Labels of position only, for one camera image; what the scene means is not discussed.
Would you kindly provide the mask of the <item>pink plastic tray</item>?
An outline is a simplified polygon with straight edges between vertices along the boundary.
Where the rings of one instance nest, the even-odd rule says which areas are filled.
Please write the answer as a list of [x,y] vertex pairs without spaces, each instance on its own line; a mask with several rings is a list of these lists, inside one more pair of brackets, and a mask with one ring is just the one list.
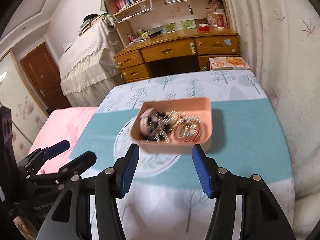
[[130,137],[147,153],[190,154],[212,143],[212,107],[207,97],[147,101],[132,125]]

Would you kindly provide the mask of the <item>pink quilt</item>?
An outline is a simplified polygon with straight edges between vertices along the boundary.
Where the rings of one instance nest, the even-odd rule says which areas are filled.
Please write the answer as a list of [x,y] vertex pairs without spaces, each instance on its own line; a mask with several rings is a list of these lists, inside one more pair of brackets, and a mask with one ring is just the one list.
[[38,133],[29,152],[37,148],[50,147],[62,140],[69,141],[70,147],[57,157],[46,161],[38,174],[55,173],[70,161],[73,148],[96,111],[97,107],[73,107],[53,111]]

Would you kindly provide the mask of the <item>red round pendant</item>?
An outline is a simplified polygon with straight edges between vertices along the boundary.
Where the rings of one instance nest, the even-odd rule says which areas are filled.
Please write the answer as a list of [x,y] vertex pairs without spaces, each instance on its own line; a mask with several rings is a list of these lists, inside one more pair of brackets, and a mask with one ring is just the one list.
[[204,124],[196,116],[185,116],[177,122],[173,135],[180,142],[201,141],[205,136]]

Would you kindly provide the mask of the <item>pink watch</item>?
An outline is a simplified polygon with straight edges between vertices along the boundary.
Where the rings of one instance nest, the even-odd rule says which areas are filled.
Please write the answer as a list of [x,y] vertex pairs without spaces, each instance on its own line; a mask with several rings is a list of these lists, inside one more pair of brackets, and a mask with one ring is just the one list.
[[139,124],[139,127],[140,127],[140,131],[143,133],[143,134],[148,134],[148,125],[149,123],[151,122],[156,122],[157,121],[157,115],[156,115],[156,112],[155,112],[155,109],[154,108],[148,108],[146,111],[144,111],[142,113],[142,115],[140,116],[140,124]]

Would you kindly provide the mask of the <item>brown wooden door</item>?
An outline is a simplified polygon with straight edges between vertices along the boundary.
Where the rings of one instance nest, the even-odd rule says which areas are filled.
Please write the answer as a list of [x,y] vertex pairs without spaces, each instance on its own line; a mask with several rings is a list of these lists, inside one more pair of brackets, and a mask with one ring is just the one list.
[[71,107],[60,86],[60,72],[43,42],[20,61],[36,93],[49,110]]

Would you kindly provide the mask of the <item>lace covered piano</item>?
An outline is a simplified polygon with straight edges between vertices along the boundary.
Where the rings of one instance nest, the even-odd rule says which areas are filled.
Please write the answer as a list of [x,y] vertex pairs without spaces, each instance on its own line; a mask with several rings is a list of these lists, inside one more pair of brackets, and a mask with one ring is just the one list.
[[97,107],[114,87],[126,83],[114,59],[122,49],[116,30],[102,20],[60,57],[60,86],[72,107]]

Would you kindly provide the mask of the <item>orange snack box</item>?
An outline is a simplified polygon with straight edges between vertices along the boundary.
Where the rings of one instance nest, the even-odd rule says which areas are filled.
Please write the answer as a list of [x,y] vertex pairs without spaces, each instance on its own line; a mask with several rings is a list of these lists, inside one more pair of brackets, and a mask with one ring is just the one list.
[[210,70],[249,70],[249,65],[240,56],[212,57]]

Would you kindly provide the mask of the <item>wooden desk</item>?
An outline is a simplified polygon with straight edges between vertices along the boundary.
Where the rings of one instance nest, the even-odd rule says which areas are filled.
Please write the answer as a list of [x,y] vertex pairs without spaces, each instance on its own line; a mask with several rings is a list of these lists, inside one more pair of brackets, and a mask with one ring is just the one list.
[[212,57],[238,56],[239,35],[232,29],[179,30],[128,46],[115,56],[126,82],[210,70]]

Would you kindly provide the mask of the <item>small red box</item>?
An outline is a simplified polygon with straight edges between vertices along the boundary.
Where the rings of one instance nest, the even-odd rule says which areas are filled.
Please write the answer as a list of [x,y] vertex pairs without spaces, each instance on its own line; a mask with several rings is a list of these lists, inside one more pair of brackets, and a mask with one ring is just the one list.
[[208,25],[199,26],[197,29],[199,32],[210,31],[210,27]]

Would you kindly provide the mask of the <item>red patterned cup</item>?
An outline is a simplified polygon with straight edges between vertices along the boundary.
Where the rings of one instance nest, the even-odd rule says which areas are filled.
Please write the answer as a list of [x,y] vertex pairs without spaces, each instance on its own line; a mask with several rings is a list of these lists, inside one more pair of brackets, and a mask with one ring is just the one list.
[[214,17],[218,29],[225,29],[228,27],[225,13],[223,11],[215,11]]

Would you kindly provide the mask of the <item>wooden bookshelf hutch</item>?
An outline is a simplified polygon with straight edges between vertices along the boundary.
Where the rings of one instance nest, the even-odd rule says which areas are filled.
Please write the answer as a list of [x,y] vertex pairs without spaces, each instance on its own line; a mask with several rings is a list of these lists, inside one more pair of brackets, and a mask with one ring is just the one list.
[[129,36],[137,35],[140,29],[168,26],[172,31],[174,27],[181,29],[187,20],[205,19],[214,1],[228,10],[226,0],[104,0],[125,47],[131,42]]

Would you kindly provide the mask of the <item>cream patterned curtain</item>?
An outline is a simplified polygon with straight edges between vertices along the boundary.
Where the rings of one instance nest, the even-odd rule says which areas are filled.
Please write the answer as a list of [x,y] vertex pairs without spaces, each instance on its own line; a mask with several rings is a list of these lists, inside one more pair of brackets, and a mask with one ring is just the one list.
[[293,167],[293,231],[319,221],[319,14],[309,0],[226,0],[241,56],[282,126]]

